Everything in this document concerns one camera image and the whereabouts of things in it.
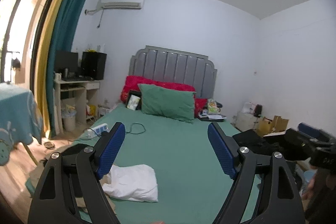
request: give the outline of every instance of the computer monitor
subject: computer monitor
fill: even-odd
[[[69,72],[77,73],[78,71],[78,53],[56,51],[54,71],[63,73],[65,68],[69,68]]]

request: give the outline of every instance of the red pillow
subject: red pillow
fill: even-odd
[[[138,84],[149,84],[157,85],[170,90],[179,90],[179,91],[196,91],[195,88],[191,85],[171,83],[171,82],[160,82],[147,79],[142,76],[129,75],[126,77],[125,85],[120,95],[122,102],[126,103],[128,93],[130,90],[140,91]],[[195,99],[195,117],[197,117],[198,112],[200,112],[205,106],[207,99]]]

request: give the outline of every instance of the computer tower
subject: computer tower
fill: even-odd
[[[95,80],[103,80],[106,56],[107,54],[101,52],[83,52],[82,75],[92,77]]]

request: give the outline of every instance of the headboard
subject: headboard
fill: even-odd
[[[217,70],[205,55],[146,46],[132,56],[128,75],[192,85],[197,98],[212,98]]]

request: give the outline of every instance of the teal curtain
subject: teal curtain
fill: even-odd
[[[57,14],[48,53],[46,94],[51,125],[51,135],[55,135],[53,79],[56,51],[71,51],[79,16],[85,0],[62,0]]]

